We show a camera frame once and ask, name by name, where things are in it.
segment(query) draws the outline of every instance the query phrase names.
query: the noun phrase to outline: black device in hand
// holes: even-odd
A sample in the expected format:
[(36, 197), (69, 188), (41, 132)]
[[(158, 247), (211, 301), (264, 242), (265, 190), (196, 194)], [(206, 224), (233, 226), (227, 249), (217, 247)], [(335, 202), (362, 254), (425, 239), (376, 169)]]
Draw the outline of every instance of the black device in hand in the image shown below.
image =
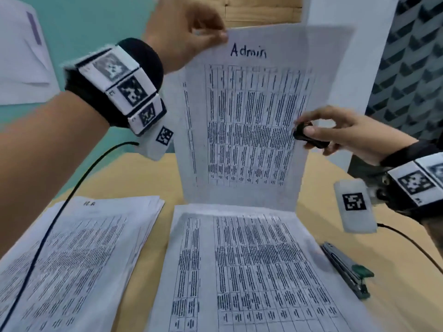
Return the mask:
[(313, 146), (315, 146), (319, 149), (327, 148), (329, 145), (329, 141), (315, 140), (315, 139), (312, 139), (312, 138), (306, 136), (303, 133), (303, 129), (307, 126), (312, 126), (312, 123), (311, 122), (303, 122), (303, 123), (297, 125), (294, 130), (294, 133), (292, 133), (292, 136), (294, 136), (294, 138), (296, 140), (307, 141), (308, 143), (312, 144)]

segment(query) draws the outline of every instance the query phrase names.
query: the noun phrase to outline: paper sheet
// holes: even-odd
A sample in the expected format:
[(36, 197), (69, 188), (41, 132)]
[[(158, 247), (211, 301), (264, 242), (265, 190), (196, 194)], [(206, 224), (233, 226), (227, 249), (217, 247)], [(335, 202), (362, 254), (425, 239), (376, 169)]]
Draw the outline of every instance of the paper sheet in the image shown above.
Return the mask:
[[(0, 322), (61, 203), (45, 212), (0, 261)], [(110, 331), (144, 242), (163, 206), (158, 196), (74, 198), (42, 250), (6, 331)]]
[(292, 122), (326, 103), (351, 34), (230, 30), (225, 46), (165, 77), (166, 106), (184, 121), (174, 144), (188, 202), (294, 209), (307, 151)]
[(175, 207), (151, 331), (381, 329), (295, 213), (186, 205)]
[(0, 0), (0, 105), (46, 102), (60, 92), (36, 11)]

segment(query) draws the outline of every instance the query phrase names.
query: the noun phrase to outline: purple stripe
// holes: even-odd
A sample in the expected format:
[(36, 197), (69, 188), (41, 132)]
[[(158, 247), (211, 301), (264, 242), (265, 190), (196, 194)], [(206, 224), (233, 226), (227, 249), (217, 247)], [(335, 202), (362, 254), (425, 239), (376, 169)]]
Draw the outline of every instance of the purple stripe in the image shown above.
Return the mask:
[(29, 11), (27, 11), (26, 14), (28, 15), (30, 26), (32, 28), (32, 32), (34, 33), (34, 37), (36, 38), (37, 44), (42, 45), (42, 40), (40, 39), (39, 31), (37, 30), (37, 25), (36, 21), (34, 20), (34, 16)]

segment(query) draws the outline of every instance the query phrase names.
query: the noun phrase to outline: black cable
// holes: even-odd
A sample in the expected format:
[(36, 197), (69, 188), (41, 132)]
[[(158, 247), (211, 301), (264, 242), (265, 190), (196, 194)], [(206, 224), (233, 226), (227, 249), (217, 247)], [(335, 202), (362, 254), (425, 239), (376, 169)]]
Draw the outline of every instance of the black cable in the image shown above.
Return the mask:
[(437, 262), (435, 262), (435, 260), (422, 248), (422, 247), (420, 247), (414, 240), (412, 240), (410, 237), (408, 237), (406, 234), (403, 234), (402, 232), (400, 232), (398, 229), (395, 229), (395, 228), (393, 228), (393, 227), (391, 227), (391, 226), (388, 226), (388, 225), (385, 225), (385, 224), (383, 224), (383, 223), (377, 223), (377, 226), (378, 227), (383, 227), (383, 228), (387, 228), (387, 229), (390, 229), (391, 231), (394, 231), (394, 232), (396, 232), (396, 233), (398, 233), (398, 234), (400, 234), (401, 236), (403, 236), (404, 238), (406, 238), (406, 239), (408, 239), (409, 241), (411, 241), (412, 243), (413, 243), (413, 245), (415, 246), (415, 247), (417, 247), (418, 248), (418, 250), (419, 251), (421, 251), (428, 259), (429, 259), (429, 261), (431, 261), (432, 262), (432, 264), (439, 270), (439, 272), (440, 273), (442, 273), (443, 274), (443, 268), (441, 268), (440, 266), (439, 266), (439, 264), (437, 263)]
[(45, 235), (43, 236), (42, 241), (40, 242), (40, 245), (36, 251), (36, 254), (34, 255), (34, 258), (32, 259), (32, 262), (30, 263), (30, 267), (29, 270), (26, 273), (25, 279), (23, 280), (23, 284), (19, 290), (19, 293), (17, 294), (17, 297), (14, 300), (14, 303), (12, 304), (11, 308), (8, 311), (8, 314), (6, 315), (6, 318), (4, 319), (2, 325), (0, 326), (0, 332), (3, 332), (6, 324), (8, 323), (9, 319), (11, 318), (11, 315), (13, 314), (15, 308), (17, 307), (17, 304), (20, 300), (20, 297), (23, 295), (23, 292), (27, 286), (27, 284), (29, 283), (29, 279), (30, 276), (32, 274), (32, 272), (34, 271), (34, 268), (36, 267), (36, 263), (37, 263), (37, 259), (40, 256), (40, 253), (42, 251), (43, 246), (46, 243), (46, 240), (49, 237), (49, 234), (52, 231), (52, 228), (54, 227), (55, 223), (57, 222), (58, 218), (60, 217), (60, 214), (63, 212), (63, 210), (65, 209), (66, 205), (69, 203), (69, 201), (72, 199), (72, 196), (75, 194), (75, 192), (78, 190), (78, 188), (80, 187), (80, 185), (83, 183), (83, 181), (85, 180), (85, 178), (89, 175), (89, 173), (92, 171), (92, 169), (94, 169), (94, 167), (110, 152), (112, 152), (113, 150), (123, 146), (123, 145), (139, 145), (138, 142), (123, 142), (120, 144), (117, 144), (115, 146), (113, 146), (111, 149), (109, 149), (108, 151), (106, 151), (102, 156), (100, 156), (90, 167), (89, 169), (86, 170), (85, 174), (80, 178), (80, 180), (78, 181), (78, 183), (75, 185), (74, 189), (72, 190), (72, 192), (69, 194), (68, 198), (65, 200), (65, 202), (63, 203), (62, 207), (60, 208), (60, 210), (58, 211), (57, 215), (54, 217), (54, 219), (51, 222), (51, 225), (49, 225)]

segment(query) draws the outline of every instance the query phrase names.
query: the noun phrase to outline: hand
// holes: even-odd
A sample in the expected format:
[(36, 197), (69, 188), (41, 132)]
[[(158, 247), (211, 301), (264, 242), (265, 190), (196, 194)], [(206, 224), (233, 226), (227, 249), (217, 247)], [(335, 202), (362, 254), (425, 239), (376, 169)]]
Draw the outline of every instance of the hand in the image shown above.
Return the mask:
[[(199, 35), (194, 30), (201, 30)], [(226, 43), (217, 10), (192, 0), (159, 0), (142, 39), (154, 49), (165, 74), (180, 70), (203, 50)]]
[[(333, 128), (317, 126), (306, 127), (306, 136), (320, 141), (331, 141), (323, 151), (329, 156), (339, 149), (347, 149), (360, 157), (366, 163), (379, 165), (388, 155), (403, 149), (418, 140), (402, 131), (387, 126), (368, 116), (362, 116), (352, 110), (326, 106), (315, 111), (306, 112), (294, 124), (318, 119), (333, 120)], [(306, 149), (314, 146), (306, 144)]]

